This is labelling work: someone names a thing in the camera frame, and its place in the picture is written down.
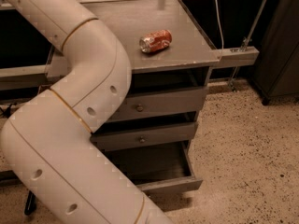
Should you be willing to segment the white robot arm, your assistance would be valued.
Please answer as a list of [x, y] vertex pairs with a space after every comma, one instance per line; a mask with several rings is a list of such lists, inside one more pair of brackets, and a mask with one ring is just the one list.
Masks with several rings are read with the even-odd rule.
[[63, 224], [173, 224], [90, 141], [130, 87], [119, 39], [76, 0], [7, 1], [70, 66], [4, 124], [1, 149], [13, 172]]

